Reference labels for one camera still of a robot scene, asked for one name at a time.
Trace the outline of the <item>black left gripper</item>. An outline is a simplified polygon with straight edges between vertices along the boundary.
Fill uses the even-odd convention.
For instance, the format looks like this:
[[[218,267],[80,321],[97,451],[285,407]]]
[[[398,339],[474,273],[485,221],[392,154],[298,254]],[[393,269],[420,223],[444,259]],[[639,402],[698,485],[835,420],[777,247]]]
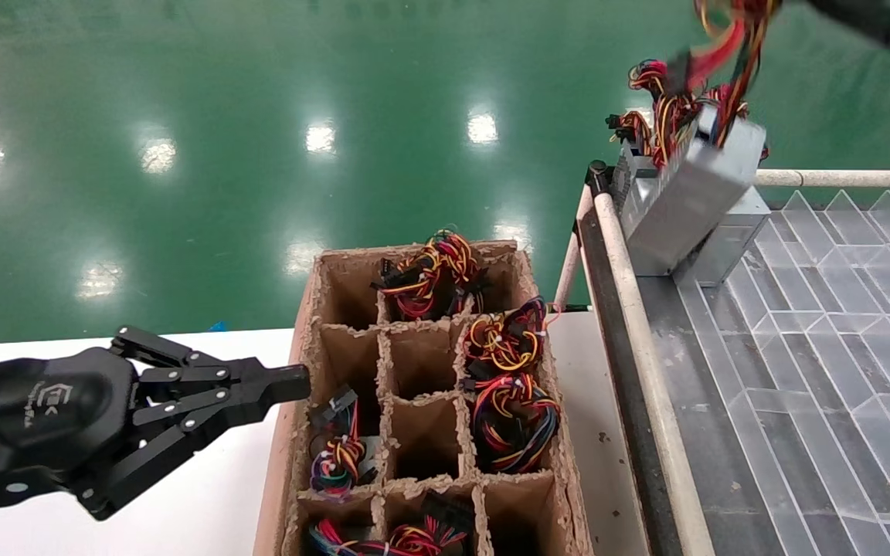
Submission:
[[[137,379],[164,404],[128,412]],[[0,507],[74,488],[108,520],[227,430],[310,395],[303,364],[222,360],[136,327],[109,351],[0,361]]]

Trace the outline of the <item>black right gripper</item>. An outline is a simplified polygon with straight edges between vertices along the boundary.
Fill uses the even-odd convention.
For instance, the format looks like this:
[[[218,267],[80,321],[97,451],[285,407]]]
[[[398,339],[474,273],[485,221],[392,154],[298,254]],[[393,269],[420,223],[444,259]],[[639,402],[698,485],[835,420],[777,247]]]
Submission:
[[[809,1],[820,14],[890,49],[890,1]]]

